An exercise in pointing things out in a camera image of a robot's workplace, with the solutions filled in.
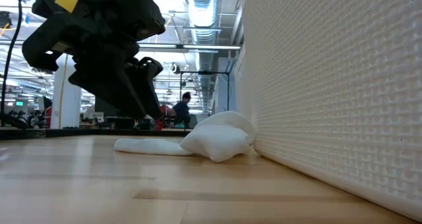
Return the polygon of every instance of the wooden table surface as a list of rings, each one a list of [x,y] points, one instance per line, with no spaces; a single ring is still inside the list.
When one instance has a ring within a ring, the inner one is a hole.
[[[118,138],[0,142],[0,223],[413,223],[254,153],[128,154]]]

